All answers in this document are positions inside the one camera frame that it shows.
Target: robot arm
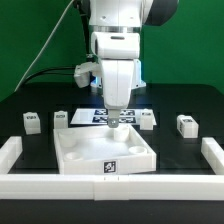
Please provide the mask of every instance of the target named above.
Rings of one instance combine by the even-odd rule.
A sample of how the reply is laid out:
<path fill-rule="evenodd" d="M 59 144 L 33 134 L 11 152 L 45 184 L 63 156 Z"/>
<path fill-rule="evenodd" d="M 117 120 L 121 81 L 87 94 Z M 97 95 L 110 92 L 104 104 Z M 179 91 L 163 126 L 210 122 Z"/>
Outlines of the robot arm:
<path fill-rule="evenodd" d="M 139 76 L 140 35 L 136 30 L 143 24 L 162 25 L 177 5 L 178 0 L 81 1 L 79 7 L 90 14 L 91 51 L 98 63 L 77 67 L 75 79 L 84 87 L 89 84 L 88 71 L 102 78 L 109 127 L 118 126 L 120 110 L 128 107 L 133 82 Z"/>

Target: green wall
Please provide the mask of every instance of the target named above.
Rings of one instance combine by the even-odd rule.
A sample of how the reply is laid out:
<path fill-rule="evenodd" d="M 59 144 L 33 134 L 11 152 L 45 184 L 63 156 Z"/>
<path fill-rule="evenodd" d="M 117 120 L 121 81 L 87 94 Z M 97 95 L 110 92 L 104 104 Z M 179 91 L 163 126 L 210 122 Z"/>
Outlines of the green wall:
<path fill-rule="evenodd" d="M 0 100 L 14 91 L 69 1 L 0 0 Z M 210 84 L 224 93 L 223 8 L 223 0 L 180 0 L 168 23 L 144 27 L 144 79 L 148 83 Z M 71 8 L 31 72 L 84 60 L 81 22 Z"/>

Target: black tabletop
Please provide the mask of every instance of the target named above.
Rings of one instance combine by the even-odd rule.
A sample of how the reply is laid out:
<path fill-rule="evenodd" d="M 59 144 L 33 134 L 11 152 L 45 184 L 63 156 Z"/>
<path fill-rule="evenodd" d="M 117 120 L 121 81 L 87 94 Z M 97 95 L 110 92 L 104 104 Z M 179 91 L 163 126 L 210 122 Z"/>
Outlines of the black tabletop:
<path fill-rule="evenodd" d="M 0 145 L 22 136 L 23 153 L 10 173 L 58 173 L 53 143 L 53 113 L 77 108 L 104 108 L 101 95 L 65 83 L 28 84 L 0 103 Z M 148 85 L 145 94 L 132 95 L 129 108 L 153 109 L 153 131 L 135 129 L 157 153 L 156 174 L 214 172 L 201 155 L 203 137 L 224 145 L 224 96 L 206 85 Z M 27 136 L 23 113 L 37 112 L 41 134 Z M 183 139 L 176 129 L 180 114 L 199 124 L 197 139 Z M 213 223 L 222 222 L 224 202 L 212 201 L 23 201 L 0 202 L 0 223 Z"/>

